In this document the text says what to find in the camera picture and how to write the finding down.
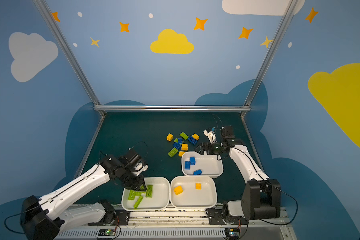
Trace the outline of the blue lego cluster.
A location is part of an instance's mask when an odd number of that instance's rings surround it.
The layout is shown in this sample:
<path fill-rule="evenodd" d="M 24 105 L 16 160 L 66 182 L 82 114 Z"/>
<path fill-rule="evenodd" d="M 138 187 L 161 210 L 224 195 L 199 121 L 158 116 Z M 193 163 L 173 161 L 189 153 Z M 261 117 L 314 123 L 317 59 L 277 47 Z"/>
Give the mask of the blue lego cluster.
<path fill-rule="evenodd" d="M 190 157 L 190 165 L 195 165 L 196 164 L 196 159 L 195 157 Z"/>

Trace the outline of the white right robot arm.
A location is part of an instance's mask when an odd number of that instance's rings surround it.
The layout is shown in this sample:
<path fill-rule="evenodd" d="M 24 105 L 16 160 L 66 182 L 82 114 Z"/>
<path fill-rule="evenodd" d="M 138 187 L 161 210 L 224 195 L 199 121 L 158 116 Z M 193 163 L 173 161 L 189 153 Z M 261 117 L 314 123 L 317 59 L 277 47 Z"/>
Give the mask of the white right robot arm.
<path fill-rule="evenodd" d="M 281 185 L 270 179 L 256 164 L 241 139 L 223 138 L 219 143 L 197 144 L 201 155 L 228 154 L 237 165 L 246 183 L 241 200 L 226 204 L 227 217 L 246 220 L 277 219 L 281 214 Z"/>

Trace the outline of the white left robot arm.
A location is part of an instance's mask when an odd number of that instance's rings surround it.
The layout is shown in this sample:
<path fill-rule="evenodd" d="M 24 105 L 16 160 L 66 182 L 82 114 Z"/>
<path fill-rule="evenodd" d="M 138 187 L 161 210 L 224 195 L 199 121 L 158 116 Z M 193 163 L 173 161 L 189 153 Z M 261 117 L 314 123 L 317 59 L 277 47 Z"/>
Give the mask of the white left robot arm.
<path fill-rule="evenodd" d="M 146 191 L 143 172 L 148 164 L 138 154 L 131 157 L 105 156 L 87 172 L 65 186 L 40 198 L 23 201 L 20 225 L 29 240 L 53 240 L 58 234 L 86 224 L 111 225 L 117 222 L 115 209 L 108 201 L 69 211 L 77 200 L 113 180 L 123 188 Z"/>

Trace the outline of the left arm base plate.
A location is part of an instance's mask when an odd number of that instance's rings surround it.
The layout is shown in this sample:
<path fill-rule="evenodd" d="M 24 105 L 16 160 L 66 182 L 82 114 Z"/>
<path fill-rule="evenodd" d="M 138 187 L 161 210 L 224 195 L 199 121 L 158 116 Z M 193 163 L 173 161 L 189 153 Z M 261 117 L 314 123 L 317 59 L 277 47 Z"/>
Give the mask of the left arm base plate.
<path fill-rule="evenodd" d="M 116 209 L 112 214 L 107 212 L 105 216 L 97 223 L 88 223 L 88 226 L 127 226 L 130 219 L 130 213 L 125 210 Z"/>

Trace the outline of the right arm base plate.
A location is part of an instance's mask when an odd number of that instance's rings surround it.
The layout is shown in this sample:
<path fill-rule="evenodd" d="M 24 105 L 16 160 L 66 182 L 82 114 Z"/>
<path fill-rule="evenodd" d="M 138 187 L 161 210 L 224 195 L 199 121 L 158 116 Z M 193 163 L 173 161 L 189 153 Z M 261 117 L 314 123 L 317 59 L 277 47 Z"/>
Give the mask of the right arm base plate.
<path fill-rule="evenodd" d="M 232 216 L 226 208 L 206 209 L 206 214 L 210 225 L 246 225 L 248 221 L 241 216 Z"/>

